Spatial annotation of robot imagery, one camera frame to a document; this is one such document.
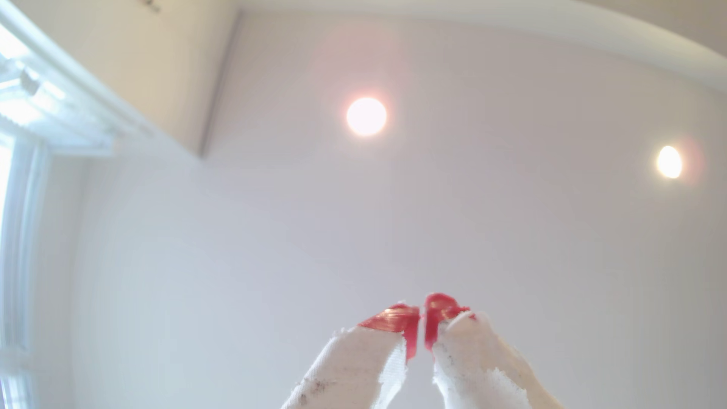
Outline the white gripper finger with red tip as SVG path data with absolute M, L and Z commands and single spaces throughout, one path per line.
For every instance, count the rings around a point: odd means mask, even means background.
M 426 297 L 424 345 L 445 408 L 563 408 L 485 313 L 449 295 Z
M 394 304 L 335 333 L 282 408 L 388 408 L 417 351 L 420 308 Z

